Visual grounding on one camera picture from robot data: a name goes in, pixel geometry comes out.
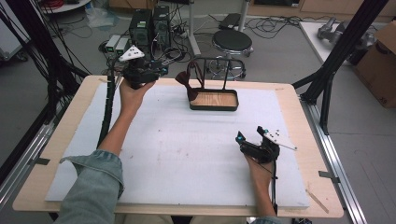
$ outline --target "denim sleeve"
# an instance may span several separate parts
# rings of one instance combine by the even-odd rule
[[[63,161],[73,163],[78,178],[62,201],[55,223],[113,223],[114,208],[124,189],[120,158],[98,149],[90,156]]]
[[[282,224],[277,217],[259,217],[251,224]]]

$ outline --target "black stool seat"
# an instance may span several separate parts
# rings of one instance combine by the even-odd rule
[[[213,44],[227,53],[239,54],[250,50],[252,41],[250,37],[242,32],[221,30],[213,35]]]

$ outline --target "wooden table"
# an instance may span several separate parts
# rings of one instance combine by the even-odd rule
[[[13,208],[17,211],[57,212],[60,203],[46,202],[45,197],[55,176],[59,160],[73,138],[97,87],[106,82],[106,77],[90,76],[84,79],[75,98],[49,140],[41,158],[49,159],[47,165],[37,164],[30,173]],[[208,80],[206,85],[222,87],[222,81]],[[172,78],[162,78],[156,85],[179,85]],[[198,82],[191,81],[192,86]],[[290,140],[297,148],[296,159],[304,180],[310,207],[305,210],[278,211],[280,217],[341,217],[344,214],[332,181],[320,177],[318,171],[327,171],[321,158],[314,135],[294,88],[290,84],[259,82],[228,82],[227,89],[244,88],[273,90],[276,92],[283,117],[289,130]],[[119,204],[116,213],[167,214],[190,216],[256,216],[253,206],[197,206],[197,205],[150,205]]]

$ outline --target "cardboard box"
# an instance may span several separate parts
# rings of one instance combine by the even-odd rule
[[[110,0],[109,6],[121,9],[149,8],[157,6],[158,0]]]
[[[356,65],[355,73],[385,108],[396,108],[396,21],[375,33],[377,42]]]

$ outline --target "black tray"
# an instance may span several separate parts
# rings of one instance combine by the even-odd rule
[[[238,106],[238,94],[234,90],[196,89],[198,96],[190,101],[192,110],[235,111]]]

